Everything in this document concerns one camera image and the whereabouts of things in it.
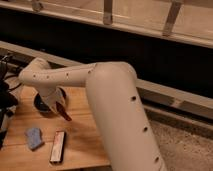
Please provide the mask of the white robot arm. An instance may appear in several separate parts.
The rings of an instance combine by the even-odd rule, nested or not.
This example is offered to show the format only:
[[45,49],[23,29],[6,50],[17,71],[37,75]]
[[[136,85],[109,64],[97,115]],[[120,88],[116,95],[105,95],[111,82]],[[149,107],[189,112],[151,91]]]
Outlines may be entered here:
[[137,74],[126,62],[97,62],[53,69],[32,60],[19,80],[35,88],[42,101],[69,121],[63,86],[83,87],[113,171],[167,171],[136,89]]

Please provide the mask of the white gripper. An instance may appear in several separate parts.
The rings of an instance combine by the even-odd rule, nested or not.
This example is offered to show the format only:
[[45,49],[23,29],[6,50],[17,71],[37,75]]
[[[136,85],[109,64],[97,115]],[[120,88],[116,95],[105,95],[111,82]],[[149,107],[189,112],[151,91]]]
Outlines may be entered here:
[[42,101],[50,108],[52,112],[57,111],[57,103],[63,107],[66,106],[65,98],[63,97],[62,90],[59,87],[42,90],[40,92],[40,96]]

